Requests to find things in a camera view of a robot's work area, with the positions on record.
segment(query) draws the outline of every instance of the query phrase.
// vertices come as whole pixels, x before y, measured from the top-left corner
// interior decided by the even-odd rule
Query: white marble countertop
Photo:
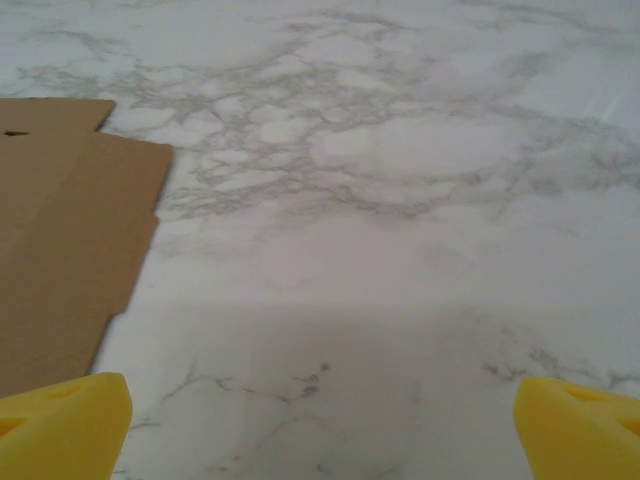
[[[518,380],[640,394],[640,4],[0,3],[0,94],[176,146],[97,368],[115,480],[530,479]]]

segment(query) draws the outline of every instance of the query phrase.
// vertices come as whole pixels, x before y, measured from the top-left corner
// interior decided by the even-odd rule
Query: cardboard
[[[87,374],[158,223],[168,145],[107,100],[0,99],[0,397]]]

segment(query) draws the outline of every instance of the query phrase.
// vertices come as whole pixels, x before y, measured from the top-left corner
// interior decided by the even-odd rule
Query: cardboard flap
[[[0,134],[25,135],[59,128],[96,130],[115,105],[113,100],[0,98]]]
[[[0,397],[88,373],[129,302],[172,149],[92,131],[112,105],[0,100],[0,122],[36,126],[0,135]],[[71,126],[46,130],[54,112]]]

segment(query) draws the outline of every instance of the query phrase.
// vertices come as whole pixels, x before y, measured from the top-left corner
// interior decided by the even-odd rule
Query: yellow object
[[[640,400],[528,377],[514,405],[536,480],[640,479]]]
[[[0,479],[109,479],[131,413],[116,373],[0,399]]]

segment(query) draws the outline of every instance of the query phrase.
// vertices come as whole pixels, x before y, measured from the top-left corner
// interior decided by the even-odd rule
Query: brown cardboard sheet
[[[0,99],[0,397],[87,374],[129,302],[172,149],[95,131],[114,106]]]

